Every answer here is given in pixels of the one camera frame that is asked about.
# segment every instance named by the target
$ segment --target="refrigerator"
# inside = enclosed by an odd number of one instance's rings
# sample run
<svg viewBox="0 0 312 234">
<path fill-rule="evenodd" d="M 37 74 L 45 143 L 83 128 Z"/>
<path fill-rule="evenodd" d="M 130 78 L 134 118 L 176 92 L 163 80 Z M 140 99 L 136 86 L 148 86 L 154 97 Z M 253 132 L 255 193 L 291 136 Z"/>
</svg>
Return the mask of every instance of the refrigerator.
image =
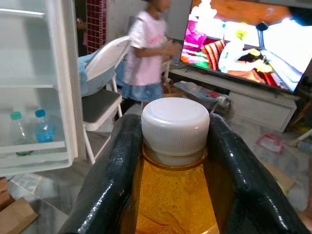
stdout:
<svg viewBox="0 0 312 234">
<path fill-rule="evenodd" d="M 73 0 L 0 1 L 0 176 L 70 167 L 85 158 Z M 38 143 L 35 110 L 54 126 Z M 10 113 L 20 111 L 32 141 L 16 145 Z M 33 151 L 28 156 L 16 152 Z"/>
</svg>

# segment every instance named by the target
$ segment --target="red tile wall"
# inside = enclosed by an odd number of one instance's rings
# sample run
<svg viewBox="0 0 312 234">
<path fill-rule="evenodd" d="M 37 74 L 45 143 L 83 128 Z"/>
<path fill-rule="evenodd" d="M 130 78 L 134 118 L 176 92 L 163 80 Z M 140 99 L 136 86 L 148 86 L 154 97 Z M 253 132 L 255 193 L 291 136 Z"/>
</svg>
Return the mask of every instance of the red tile wall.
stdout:
<svg viewBox="0 0 312 234">
<path fill-rule="evenodd" d="M 87 0 L 88 54 L 106 42 L 107 0 Z"/>
</svg>

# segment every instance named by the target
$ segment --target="child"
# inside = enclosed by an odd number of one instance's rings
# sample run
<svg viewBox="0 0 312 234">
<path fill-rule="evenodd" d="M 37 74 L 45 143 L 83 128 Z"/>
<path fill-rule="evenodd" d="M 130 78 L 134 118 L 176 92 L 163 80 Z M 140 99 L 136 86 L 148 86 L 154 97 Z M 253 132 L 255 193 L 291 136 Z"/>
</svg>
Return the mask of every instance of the child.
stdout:
<svg viewBox="0 0 312 234">
<path fill-rule="evenodd" d="M 160 65 L 163 55 L 179 53 L 179 45 L 165 42 L 166 23 L 159 16 L 171 4 L 171 0 L 145 0 L 146 11 L 141 11 L 130 29 L 132 45 L 126 57 L 125 76 L 121 93 L 125 99 L 121 105 L 124 113 L 136 102 L 149 102 L 162 98 Z"/>
</svg>

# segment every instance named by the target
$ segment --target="tv stand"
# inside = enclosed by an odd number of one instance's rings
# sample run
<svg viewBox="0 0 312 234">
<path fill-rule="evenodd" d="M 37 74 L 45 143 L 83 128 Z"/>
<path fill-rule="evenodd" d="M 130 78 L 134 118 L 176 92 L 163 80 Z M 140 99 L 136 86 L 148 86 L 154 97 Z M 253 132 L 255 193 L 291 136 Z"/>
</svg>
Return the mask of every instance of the tv stand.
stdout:
<svg viewBox="0 0 312 234">
<path fill-rule="evenodd" d="M 198 69 L 189 66 L 172 69 L 170 73 L 182 80 L 183 77 L 189 78 L 230 90 L 230 98 L 233 100 L 233 121 L 243 119 L 284 132 L 297 109 L 295 100 L 298 98 L 294 95 L 273 93 L 211 74 L 202 74 Z"/>
</svg>

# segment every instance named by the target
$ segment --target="tv screen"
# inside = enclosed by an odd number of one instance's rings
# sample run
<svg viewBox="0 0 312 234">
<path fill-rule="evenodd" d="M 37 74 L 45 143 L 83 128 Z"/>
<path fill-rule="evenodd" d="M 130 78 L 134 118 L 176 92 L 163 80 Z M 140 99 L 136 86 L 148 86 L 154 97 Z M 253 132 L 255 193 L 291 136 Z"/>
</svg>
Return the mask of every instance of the tv screen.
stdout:
<svg viewBox="0 0 312 234">
<path fill-rule="evenodd" d="M 294 92 L 312 59 L 312 26 L 289 7 L 193 0 L 181 61 L 231 80 Z"/>
</svg>

